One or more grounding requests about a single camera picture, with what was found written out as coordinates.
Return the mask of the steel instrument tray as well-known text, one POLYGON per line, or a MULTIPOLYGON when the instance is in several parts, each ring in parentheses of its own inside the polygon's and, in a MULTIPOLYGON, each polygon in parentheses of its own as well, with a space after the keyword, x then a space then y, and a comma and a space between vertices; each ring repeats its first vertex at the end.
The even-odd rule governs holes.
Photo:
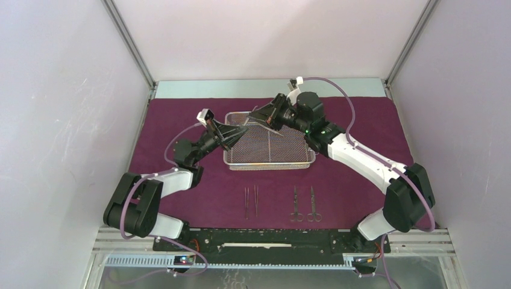
MULTIPOLYGON (((241 111, 225 116, 227 125, 240 125, 241 111)), ((260 125, 253 126, 229 151, 223 161, 230 170, 293 170, 307 169, 316 160, 316 153, 304 140, 304 134, 282 127, 284 135, 273 134, 260 125)))

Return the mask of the steel forceps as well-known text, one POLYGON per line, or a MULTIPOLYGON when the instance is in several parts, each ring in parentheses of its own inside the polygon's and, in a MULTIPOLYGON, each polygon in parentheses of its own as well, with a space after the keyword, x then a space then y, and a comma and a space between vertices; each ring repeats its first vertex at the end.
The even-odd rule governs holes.
POLYGON ((298 190, 296 187, 293 188, 293 212, 290 213, 290 221, 291 222, 302 222, 304 220, 304 215, 299 212, 298 205, 298 190))
POLYGON ((307 214, 307 220, 309 222, 320 222, 322 215, 316 210, 315 191, 313 187, 310 188, 310 201, 311 201, 311 212, 307 214))

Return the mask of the maroon surgical wrap cloth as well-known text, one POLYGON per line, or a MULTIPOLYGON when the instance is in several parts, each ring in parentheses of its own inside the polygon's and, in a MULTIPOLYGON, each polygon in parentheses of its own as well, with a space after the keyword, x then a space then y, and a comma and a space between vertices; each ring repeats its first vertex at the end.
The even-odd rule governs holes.
MULTIPOLYGON (((323 98, 329 121, 352 125, 351 135, 391 160, 412 164, 403 128, 394 103, 382 97, 323 98)), ((196 140, 202 128, 197 114, 212 110, 219 121, 235 111, 250 111, 266 99, 155 99, 150 102, 130 171, 153 173, 170 168, 168 143, 179 135, 196 140)), ((160 212, 190 223, 194 228, 348 229, 384 204, 382 192, 346 165, 319 155, 307 169, 233 171, 217 149, 200 161, 200 183, 190 190, 164 197, 160 212), (259 187, 259 216, 254 206, 254 186, 259 187), (245 219, 244 189, 249 188, 249 219, 245 219), (291 222, 293 188, 298 190, 302 222, 291 222), (315 191, 320 222, 309 222, 310 188, 315 191)))

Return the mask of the grey scalpel handle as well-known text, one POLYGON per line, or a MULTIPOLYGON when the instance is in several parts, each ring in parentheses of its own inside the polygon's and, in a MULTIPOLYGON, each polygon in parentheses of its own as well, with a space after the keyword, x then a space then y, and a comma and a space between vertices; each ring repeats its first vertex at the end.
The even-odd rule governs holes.
POLYGON ((273 134, 276 134, 276 135, 279 135, 281 137, 284 137, 284 135, 276 130, 273 130, 273 129, 270 129, 270 128, 265 128, 266 130, 268 130, 269 132, 273 133, 273 134))

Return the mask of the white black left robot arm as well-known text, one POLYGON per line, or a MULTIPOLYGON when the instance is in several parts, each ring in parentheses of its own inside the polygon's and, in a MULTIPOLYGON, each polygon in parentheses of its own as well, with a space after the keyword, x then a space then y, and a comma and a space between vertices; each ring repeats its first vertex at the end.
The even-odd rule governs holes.
POLYGON ((203 174, 198 165, 217 148, 229 151, 247 132, 244 125, 206 122, 197 141, 174 139, 174 160, 170 169, 150 174, 124 173, 104 211, 105 225, 119 229, 123 238, 167 238, 175 250, 184 250, 190 234, 184 221, 159 212, 162 198, 196 187, 203 174))

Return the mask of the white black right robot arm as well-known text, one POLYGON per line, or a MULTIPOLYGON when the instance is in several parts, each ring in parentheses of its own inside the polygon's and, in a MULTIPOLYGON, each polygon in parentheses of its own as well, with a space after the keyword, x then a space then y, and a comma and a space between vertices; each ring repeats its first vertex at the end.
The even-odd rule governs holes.
POLYGON ((384 234, 409 232, 424 216, 430 221, 426 231, 434 230, 435 199, 426 169, 393 161, 352 138, 348 129, 327 120, 316 93, 302 92, 294 99, 279 94, 248 117, 273 131, 287 126, 303 133, 311 149, 353 169, 385 195, 383 207, 353 228, 350 242, 355 250, 367 251, 384 234))

